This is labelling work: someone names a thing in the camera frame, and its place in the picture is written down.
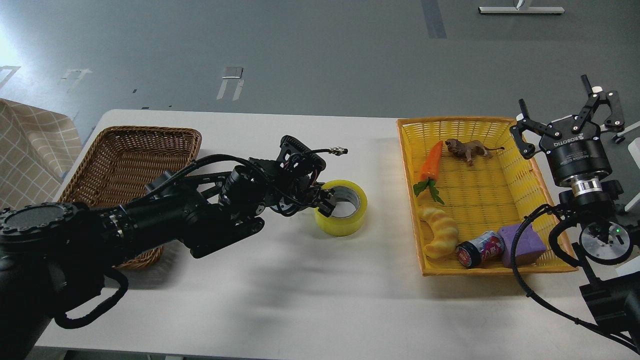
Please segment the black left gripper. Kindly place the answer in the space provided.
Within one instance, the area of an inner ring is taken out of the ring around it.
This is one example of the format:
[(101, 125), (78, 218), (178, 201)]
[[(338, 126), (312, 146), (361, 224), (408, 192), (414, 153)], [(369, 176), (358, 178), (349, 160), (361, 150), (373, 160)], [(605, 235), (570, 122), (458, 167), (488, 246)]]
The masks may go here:
[(307, 208), (318, 208), (323, 217), (331, 217), (337, 200), (332, 186), (317, 181), (320, 170), (268, 170), (267, 207), (284, 217)]

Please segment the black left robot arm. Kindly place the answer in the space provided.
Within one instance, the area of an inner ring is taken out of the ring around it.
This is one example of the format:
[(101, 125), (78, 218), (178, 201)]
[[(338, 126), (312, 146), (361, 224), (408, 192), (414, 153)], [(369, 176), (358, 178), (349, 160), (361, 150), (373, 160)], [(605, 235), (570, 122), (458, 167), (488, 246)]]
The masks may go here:
[(338, 203), (317, 181), (322, 153), (283, 136), (275, 160), (215, 153), (165, 171), (128, 203), (44, 202), (1, 212), (1, 358), (23, 360), (51, 321), (75, 330), (117, 305), (130, 286), (117, 267), (178, 240), (199, 259), (263, 230), (270, 208), (291, 217)]

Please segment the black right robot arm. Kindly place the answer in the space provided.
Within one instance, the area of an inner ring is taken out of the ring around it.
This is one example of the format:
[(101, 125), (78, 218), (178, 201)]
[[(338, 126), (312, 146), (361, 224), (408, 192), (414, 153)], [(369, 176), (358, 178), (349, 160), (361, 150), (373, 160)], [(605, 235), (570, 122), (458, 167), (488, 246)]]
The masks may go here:
[[(639, 352), (639, 273), (599, 278), (591, 263), (619, 265), (639, 246), (638, 224), (622, 225), (615, 201), (624, 192), (617, 180), (606, 180), (613, 169), (601, 141), (607, 132), (625, 128), (618, 92), (592, 86), (581, 77), (587, 94), (578, 114), (547, 124), (534, 121), (525, 100), (510, 128), (519, 154), (526, 160), (544, 153), (553, 182), (564, 188), (558, 204), (544, 203), (526, 216), (515, 231), (510, 268), (528, 298), (574, 324)], [(570, 316), (537, 294), (522, 278), (516, 252), (521, 235), (535, 219), (553, 215), (558, 223), (548, 233), (548, 245), (560, 260), (581, 268), (588, 283), (579, 288), (594, 323)]]

